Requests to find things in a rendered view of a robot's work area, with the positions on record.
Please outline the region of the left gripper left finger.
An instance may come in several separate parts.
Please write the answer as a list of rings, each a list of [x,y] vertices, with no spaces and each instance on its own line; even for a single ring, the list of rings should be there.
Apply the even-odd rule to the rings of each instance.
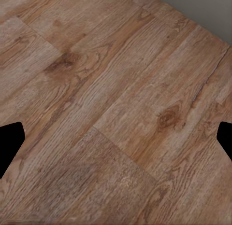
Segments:
[[[21,122],[0,127],[0,179],[25,141]]]

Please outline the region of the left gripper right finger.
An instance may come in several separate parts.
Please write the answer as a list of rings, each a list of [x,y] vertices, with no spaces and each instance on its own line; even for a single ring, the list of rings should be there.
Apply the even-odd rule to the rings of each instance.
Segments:
[[[232,160],[232,124],[220,122],[217,131],[217,140]]]

